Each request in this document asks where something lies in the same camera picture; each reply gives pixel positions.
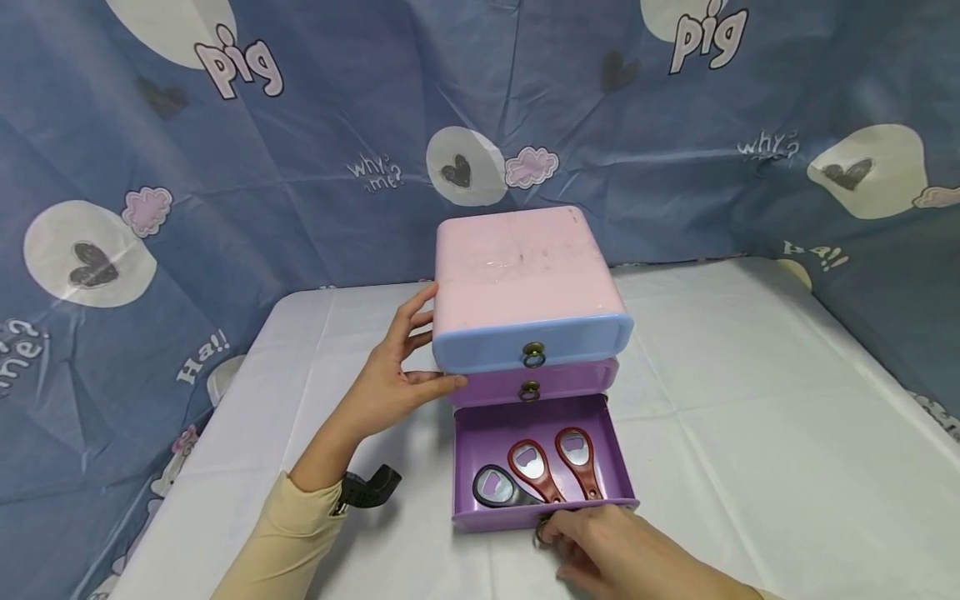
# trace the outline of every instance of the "pink drawer cabinet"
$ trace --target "pink drawer cabinet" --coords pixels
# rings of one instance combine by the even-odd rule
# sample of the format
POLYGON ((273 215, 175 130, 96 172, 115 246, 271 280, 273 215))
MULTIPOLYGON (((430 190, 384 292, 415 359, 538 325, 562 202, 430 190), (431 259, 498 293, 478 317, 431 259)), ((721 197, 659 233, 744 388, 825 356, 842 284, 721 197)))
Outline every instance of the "pink drawer cabinet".
POLYGON ((634 320, 574 206, 444 221, 433 352, 446 372, 611 358, 634 320))
POLYGON ((434 357, 454 406, 453 523, 533 528, 636 500, 607 397, 634 322, 584 214, 546 208, 440 226, 434 357))

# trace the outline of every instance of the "drawer knob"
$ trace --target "drawer knob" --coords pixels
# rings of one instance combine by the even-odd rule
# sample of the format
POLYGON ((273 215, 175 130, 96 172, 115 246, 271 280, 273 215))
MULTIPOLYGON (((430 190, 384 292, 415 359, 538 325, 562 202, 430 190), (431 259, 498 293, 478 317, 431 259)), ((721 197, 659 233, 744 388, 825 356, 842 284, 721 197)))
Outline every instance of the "drawer knob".
POLYGON ((533 402, 540 399, 540 382, 527 381, 520 386, 520 399, 524 402, 533 402))
POLYGON ((531 342, 523 347, 523 366, 527 369, 536 369, 542 367, 546 362, 546 354, 543 353, 543 344, 540 342, 531 342))

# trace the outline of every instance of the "beige sleeve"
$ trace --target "beige sleeve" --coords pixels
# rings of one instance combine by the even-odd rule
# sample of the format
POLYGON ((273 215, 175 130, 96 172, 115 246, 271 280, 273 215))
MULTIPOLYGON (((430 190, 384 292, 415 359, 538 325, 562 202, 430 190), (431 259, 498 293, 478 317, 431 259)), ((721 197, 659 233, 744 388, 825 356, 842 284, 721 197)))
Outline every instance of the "beige sleeve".
POLYGON ((346 518, 330 516, 339 497, 339 483, 307 493, 281 473, 210 600, 302 600, 346 518))

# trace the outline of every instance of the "purple drawer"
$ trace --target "purple drawer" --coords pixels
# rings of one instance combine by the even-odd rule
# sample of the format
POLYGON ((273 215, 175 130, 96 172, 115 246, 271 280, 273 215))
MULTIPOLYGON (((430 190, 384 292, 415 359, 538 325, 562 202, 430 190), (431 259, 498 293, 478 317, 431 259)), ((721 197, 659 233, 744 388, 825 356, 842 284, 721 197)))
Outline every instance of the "purple drawer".
MULTIPOLYGON (((561 509, 576 510, 603 504, 633 509, 639 505, 613 432, 607 398, 603 395, 554 398, 550 402, 532 404, 512 402, 473 406, 458 410, 454 419, 453 523, 462 531, 528 529, 561 509), (569 466, 560 456, 559 434, 570 428, 579 429, 588 436, 592 481, 599 491, 599 499, 587 499, 585 487, 574 475, 574 466, 569 466), (517 449, 517 445, 525 440, 532 440, 540 446, 549 467, 550 480, 563 496, 563 501, 547 503, 546 495, 521 479, 521 473, 510 466, 512 454, 519 457, 518 462, 523 462, 523 448, 528 446, 517 449), (479 488, 485 489, 484 478, 477 475, 486 466, 501 468, 512 477, 513 486, 542 503, 497 508, 485 506, 475 495, 474 479, 481 482, 477 483, 479 488)), ((500 481, 498 477, 495 479, 494 486, 500 481)))
POLYGON ((619 369, 615 358, 592 363, 543 366, 468 375, 469 385, 449 396, 454 408, 533 402, 606 392, 619 369))

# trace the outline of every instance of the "blue drawer front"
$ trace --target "blue drawer front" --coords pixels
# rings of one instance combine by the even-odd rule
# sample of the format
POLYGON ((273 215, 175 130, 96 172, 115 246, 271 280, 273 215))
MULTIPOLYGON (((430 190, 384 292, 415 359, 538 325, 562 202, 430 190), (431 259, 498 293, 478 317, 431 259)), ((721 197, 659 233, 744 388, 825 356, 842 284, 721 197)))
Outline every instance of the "blue drawer front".
POLYGON ((522 369, 531 342, 543 344, 545 365, 604 360, 627 346, 633 330, 633 317, 622 313, 464 329, 435 337, 433 356, 458 374, 522 369))

